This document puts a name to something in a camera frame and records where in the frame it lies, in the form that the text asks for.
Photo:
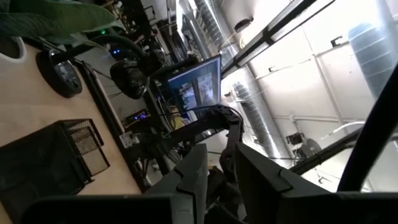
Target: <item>blue screen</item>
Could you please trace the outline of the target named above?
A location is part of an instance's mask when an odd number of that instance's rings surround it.
[[[217,105],[221,101],[221,58],[217,56],[169,79],[181,110]]]

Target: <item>wooden desk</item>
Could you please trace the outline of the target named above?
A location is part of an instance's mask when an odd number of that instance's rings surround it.
[[[140,190],[124,162],[101,113],[83,82],[83,92],[66,99],[42,78],[36,66],[39,51],[26,46],[23,65],[0,74],[0,146],[26,136],[61,119],[91,118],[103,138],[110,167],[93,177],[80,194],[139,194]],[[0,223],[11,221],[0,204]]]

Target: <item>ventilation duct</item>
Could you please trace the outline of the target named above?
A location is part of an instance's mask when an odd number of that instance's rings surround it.
[[[398,31],[385,0],[365,0],[362,23],[348,33],[349,42],[376,99],[398,61]]]
[[[228,41],[232,33],[216,3],[212,0],[195,0],[195,3],[211,40],[222,55],[224,66],[238,52],[237,46],[231,45]],[[239,77],[235,80],[233,89],[239,99],[244,101],[245,114],[266,154],[269,157],[290,157],[250,69],[241,68]],[[276,162],[284,167],[290,165],[287,161]]]
[[[191,5],[189,5],[189,2],[187,2],[187,0],[180,0],[178,4],[180,6],[178,10],[181,9],[184,14],[183,16],[184,24],[187,25],[189,31],[191,32],[191,35],[195,43],[197,44],[198,50],[202,58],[203,59],[210,58],[211,57],[210,51],[206,46],[206,42],[200,31],[198,22],[196,21],[195,16],[193,15],[193,10],[191,8]]]

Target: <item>plant leaf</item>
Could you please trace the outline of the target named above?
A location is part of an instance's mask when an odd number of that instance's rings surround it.
[[[53,2],[63,2],[63,3],[69,3],[69,4],[82,4],[81,2],[74,1],[74,0],[50,0]]]
[[[121,21],[119,21],[119,20],[116,20],[116,21],[113,21],[113,22],[111,22],[109,24],[105,24],[103,26],[99,26],[99,27],[96,27],[96,28],[91,29],[91,30],[85,30],[85,32],[100,31],[100,30],[103,30],[103,29],[111,28],[111,27],[120,27],[120,28],[125,29],[123,23]]]
[[[0,0],[0,12],[8,12],[10,0]]]
[[[74,44],[76,42],[84,43],[88,40],[84,33],[71,34],[66,37],[47,36],[44,37],[44,39],[55,44]]]
[[[0,12],[0,35],[11,37],[40,37],[58,27],[35,14]]]
[[[49,0],[12,0],[10,12],[24,12],[44,16],[59,26],[52,35],[68,37],[115,21],[106,9],[94,4],[75,4]]]

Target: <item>black mesh pencil holder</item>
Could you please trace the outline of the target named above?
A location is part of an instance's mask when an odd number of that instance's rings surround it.
[[[63,120],[0,147],[0,201],[14,223],[40,198],[73,195],[107,169],[91,119]]]
[[[109,167],[101,146],[103,140],[92,119],[76,119],[59,121],[73,152],[87,166],[90,176],[94,176]]]

